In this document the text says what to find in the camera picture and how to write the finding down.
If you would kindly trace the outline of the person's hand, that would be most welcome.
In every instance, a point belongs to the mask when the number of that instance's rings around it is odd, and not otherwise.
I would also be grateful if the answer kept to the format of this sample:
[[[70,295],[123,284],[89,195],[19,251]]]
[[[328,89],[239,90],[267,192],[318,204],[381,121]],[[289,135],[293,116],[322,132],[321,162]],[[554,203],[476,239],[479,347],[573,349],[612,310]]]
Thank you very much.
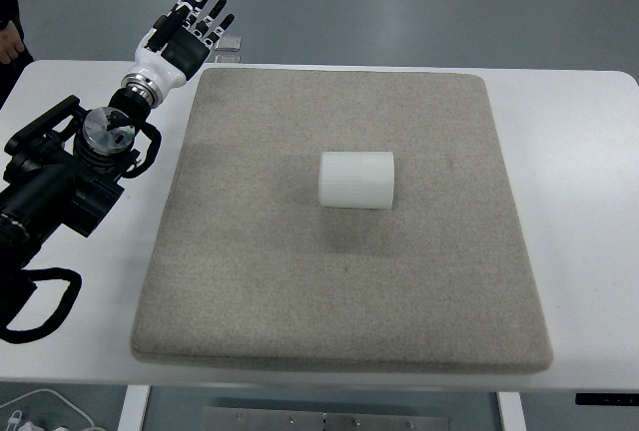
[[[25,51],[24,43],[18,28],[13,21],[8,21],[0,32],[0,61],[4,65],[15,61]]]

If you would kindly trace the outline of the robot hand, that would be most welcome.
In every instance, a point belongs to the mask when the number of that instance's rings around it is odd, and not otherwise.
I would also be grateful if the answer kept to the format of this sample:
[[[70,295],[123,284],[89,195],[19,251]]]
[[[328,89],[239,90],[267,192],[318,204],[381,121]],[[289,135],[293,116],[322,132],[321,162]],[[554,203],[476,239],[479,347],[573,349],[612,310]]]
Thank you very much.
[[[227,0],[207,10],[209,1],[178,0],[160,16],[138,45],[122,85],[146,88],[160,102],[191,80],[235,20],[229,14],[218,22]]]

